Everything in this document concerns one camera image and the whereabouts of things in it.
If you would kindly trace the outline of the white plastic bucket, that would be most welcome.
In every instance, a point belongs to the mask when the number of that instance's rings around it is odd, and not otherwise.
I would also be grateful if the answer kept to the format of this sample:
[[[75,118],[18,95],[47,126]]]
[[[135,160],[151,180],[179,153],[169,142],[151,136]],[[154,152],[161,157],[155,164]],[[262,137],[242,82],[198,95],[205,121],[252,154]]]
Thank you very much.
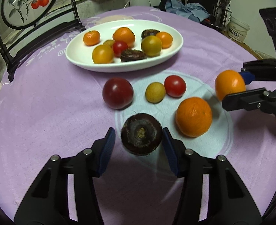
[[[243,43],[250,27],[248,24],[231,17],[227,27],[227,34],[230,38]]]

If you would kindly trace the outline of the small mandarin front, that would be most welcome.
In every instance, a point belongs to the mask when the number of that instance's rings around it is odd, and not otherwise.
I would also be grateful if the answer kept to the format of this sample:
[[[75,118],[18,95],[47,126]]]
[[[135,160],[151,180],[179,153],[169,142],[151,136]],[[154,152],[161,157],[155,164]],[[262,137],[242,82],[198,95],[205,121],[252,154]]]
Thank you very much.
[[[129,48],[132,48],[135,43],[135,34],[133,31],[128,27],[120,27],[118,28],[114,34],[112,35],[112,38],[115,41],[123,41],[125,42]]]

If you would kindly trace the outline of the blue clothes pile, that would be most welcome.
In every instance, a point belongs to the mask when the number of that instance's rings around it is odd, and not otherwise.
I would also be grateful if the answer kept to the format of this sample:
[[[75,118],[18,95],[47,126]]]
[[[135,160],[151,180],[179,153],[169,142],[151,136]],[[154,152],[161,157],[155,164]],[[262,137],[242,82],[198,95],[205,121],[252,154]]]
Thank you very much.
[[[183,5],[178,0],[167,0],[165,10],[169,13],[188,18],[191,21],[201,23],[203,20],[209,18],[210,14],[199,3],[187,3]]]

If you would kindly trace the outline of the dark water chestnut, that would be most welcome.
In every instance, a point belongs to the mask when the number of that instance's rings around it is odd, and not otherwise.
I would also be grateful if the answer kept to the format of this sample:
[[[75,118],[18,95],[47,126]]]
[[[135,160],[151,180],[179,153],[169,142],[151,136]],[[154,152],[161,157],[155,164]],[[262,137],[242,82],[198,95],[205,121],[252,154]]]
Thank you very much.
[[[147,56],[144,52],[140,50],[134,50],[134,49],[126,49],[120,55],[121,62],[131,62],[131,61],[143,60],[146,58]]]
[[[153,116],[137,113],[130,116],[121,130],[121,141],[128,152],[134,155],[149,155],[162,141],[162,126]]]

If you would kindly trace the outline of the small yellow green longan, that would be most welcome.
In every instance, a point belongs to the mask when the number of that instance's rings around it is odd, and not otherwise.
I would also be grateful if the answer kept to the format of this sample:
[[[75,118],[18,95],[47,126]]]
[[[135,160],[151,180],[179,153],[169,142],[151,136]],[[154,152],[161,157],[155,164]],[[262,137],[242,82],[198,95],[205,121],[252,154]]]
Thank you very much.
[[[165,95],[165,87],[160,82],[153,82],[149,84],[145,91],[146,100],[154,104],[161,102]]]

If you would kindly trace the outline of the yellow green citrus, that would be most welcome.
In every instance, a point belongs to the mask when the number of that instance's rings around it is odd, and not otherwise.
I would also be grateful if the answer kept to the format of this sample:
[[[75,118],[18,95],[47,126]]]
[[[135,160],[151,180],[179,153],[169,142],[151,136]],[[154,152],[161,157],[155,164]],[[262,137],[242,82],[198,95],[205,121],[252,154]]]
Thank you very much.
[[[141,42],[141,49],[148,57],[158,56],[162,50],[162,41],[156,36],[147,36]]]

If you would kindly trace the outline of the dark red tomato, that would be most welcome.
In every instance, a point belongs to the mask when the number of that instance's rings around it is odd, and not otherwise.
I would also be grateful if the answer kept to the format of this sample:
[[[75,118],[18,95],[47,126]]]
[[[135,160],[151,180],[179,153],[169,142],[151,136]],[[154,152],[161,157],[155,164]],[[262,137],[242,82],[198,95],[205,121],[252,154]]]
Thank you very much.
[[[132,103],[134,90],[128,80],[114,77],[106,81],[102,90],[102,97],[110,108],[124,109]]]

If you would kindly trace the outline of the dark water chestnut hidden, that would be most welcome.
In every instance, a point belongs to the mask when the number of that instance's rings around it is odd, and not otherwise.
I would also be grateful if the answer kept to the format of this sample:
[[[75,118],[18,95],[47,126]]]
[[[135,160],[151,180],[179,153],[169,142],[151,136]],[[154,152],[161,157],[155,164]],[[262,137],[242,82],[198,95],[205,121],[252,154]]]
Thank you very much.
[[[142,33],[141,33],[141,38],[144,39],[148,36],[155,36],[159,33],[160,31],[156,30],[156,29],[145,29]]]

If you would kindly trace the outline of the white oval plate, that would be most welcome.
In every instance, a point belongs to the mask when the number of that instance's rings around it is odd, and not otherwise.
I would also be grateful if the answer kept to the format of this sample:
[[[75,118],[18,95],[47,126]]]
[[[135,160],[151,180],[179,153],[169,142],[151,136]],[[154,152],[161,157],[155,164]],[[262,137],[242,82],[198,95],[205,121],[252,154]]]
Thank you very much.
[[[167,61],[180,51],[183,43],[182,35],[165,24],[119,20],[77,35],[66,48],[66,58],[94,72],[130,72]]]

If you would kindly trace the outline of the red cherry tomato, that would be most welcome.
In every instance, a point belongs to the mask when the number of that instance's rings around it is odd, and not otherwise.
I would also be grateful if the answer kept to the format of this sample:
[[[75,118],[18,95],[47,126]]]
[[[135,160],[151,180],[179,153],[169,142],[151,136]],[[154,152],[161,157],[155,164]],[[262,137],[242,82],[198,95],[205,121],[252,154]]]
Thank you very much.
[[[116,57],[120,57],[121,53],[128,49],[128,45],[124,41],[115,41],[114,45],[112,46],[112,50],[114,51],[114,55]]]
[[[164,87],[166,93],[173,98],[180,98],[186,91],[186,83],[180,76],[170,75],[165,78]]]

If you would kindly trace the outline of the dark water chestnut front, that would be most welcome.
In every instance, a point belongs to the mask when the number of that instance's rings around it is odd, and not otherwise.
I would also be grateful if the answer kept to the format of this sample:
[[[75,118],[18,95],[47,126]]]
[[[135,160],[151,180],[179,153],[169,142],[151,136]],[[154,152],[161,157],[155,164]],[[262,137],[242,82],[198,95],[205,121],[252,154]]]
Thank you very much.
[[[128,152],[134,155],[149,155],[162,141],[162,126],[153,116],[137,113],[130,116],[121,130],[121,141]]]

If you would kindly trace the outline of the smooth orange kumquat top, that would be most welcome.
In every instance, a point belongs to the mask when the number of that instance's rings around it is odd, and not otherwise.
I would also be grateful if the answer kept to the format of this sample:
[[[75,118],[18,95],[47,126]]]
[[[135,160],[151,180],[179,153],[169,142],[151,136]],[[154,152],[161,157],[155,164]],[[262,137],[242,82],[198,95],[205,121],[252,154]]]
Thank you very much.
[[[110,64],[114,60],[114,51],[107,45],[99,45],[92,52],[95,64]]]

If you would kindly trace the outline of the small mandarin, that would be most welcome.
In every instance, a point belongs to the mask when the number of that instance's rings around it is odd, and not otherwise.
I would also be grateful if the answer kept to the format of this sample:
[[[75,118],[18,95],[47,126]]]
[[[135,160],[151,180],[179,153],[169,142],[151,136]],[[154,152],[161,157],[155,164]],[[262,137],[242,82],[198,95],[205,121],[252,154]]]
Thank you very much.
[[[94,46],[100,42],[100,33],[98,31],[89,31],[84,34],[83,42],[86,46]]]
[[[132,48],[135,43],[135,34],[133,31],[128,27],[120,27],[118,28],[114,34],[112,35],[112,38],[115,41],[123,41],[125,42],[129,48]]]
[[[163,49],[169,48],[173,43],[172,35],[167,32],[159,32],[156,34],[156,37],[161,40]]]

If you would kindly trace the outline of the large textured mandarin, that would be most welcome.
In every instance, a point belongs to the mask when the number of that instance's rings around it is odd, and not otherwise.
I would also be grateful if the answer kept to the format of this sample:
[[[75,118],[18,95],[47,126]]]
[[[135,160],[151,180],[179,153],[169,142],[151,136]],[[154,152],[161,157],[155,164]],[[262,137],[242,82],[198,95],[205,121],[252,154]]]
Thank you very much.
[[[206,100],[200,97],[191,97],[179,104],[175,121],[182,134],[190,138],[197,138],[209,130],[213,114]]]

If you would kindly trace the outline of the purple tablecloth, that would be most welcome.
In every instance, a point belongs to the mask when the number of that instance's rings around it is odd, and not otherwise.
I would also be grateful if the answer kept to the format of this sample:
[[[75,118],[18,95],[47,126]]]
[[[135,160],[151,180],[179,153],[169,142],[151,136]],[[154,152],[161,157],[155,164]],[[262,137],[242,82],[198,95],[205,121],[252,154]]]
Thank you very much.
[[[0,85],[0,207],[13,218],[26,191],[49,158],[74,156],[103,138],[110,127],[117,132],[136,113],[153,115],[171,135],[198,154],[225,155],[249,189],[261,213],[276,191],[276,122],[260,111],[226,112],[215,98],[214,81],[224,70],[238,71],[253,56],[222,34],[189,19],[148,7],[132,7],[97,15],[85,21],[92,27],[110,20],[144,19],[177,29],[182,49],[170,60],[149,69],[126,72],[134,101],[122,111],[102,99],[111,74],[95,73],[71,64],[65,57],[75,33],[35,52]],[[165,97],[150,104],[144,97],[152,82],[181,76],[185,97],[208,101],[213,123],[204,135],[190,139],[176,128],[174,114],[180,99]]]

